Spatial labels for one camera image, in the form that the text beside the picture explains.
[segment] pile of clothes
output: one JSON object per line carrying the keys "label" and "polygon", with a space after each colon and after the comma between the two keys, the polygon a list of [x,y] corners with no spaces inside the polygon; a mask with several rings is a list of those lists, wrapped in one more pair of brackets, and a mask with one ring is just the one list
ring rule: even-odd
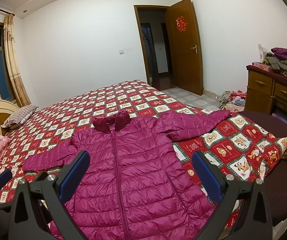
{"label": "pile of clothes", "polygon": [[272,53],[268,52],[263,64],[272,66],[275,73],[287,77],[287,49],[273,48]]}
{"label": "pile of clothes", "polygon": [[246,96],[247,93],[240,90],[237,92],[225,91],[219,100],[219,108],[229,110],[230,112],[241,112],[245,108]]}

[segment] magenta puffer jacket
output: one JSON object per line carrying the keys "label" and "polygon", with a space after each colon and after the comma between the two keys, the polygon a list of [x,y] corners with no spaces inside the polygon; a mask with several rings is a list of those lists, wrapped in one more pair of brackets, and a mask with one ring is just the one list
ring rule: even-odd
{"label": "magenta puffer jacket", "polygon": [[[90,167],[65,206],[91,240],[191,240],[213,207],[176,157],[172,142],[200,136],[230,115],[168,111],[159,119],[127,112],[94,120],[48,152],[30,156],[24,171],[70,163],[79,151]],[[51,232],[60,238],[52,222]]]}

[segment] red paper cutout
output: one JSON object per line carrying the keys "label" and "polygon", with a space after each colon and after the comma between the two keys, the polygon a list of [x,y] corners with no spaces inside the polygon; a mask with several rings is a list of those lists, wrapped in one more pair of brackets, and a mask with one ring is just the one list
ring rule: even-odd
{"label": "red paper cutout", "polygon": [[181,16],[181,17],[178,17],[178,19],[176,20],[176,22],[177,22],[177,29],[180,31],[180,32],[182,32],[182,31],[186,31],[187,30],[187,25],[188,25],[188,23],[186,23],[185,22],[185,19],[184,19],[184,17],[183,16]]}

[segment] striped pillowcase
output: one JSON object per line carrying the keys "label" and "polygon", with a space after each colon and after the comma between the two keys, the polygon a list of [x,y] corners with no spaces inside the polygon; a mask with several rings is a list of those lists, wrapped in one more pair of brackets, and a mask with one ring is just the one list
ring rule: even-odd
{"label": "striped pillowcase", "polygon": [[6,127],[10,127],[16,124],[20,124],[21,121],[31,112],[34,112],[36,109],[38,108],[38,106],[34,106],[34,105],[28,105],[28,106],[24,106],[21,107],[20,109],[18,109],[17,111],[15,111],[14,113],[12,113],[7,120],[5,120],[5,122],[3,123],[3,125],[1,125],[2,128],[6,128]]}

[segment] wooden dresser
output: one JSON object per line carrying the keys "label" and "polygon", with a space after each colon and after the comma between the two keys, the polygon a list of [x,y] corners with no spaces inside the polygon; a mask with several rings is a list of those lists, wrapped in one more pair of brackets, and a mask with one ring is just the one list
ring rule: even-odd
{"label": "wooden dresser", "polygon": [[248,86],[245,111],[271,114],[276,100],[287,104],[287,78],[247,66]]}

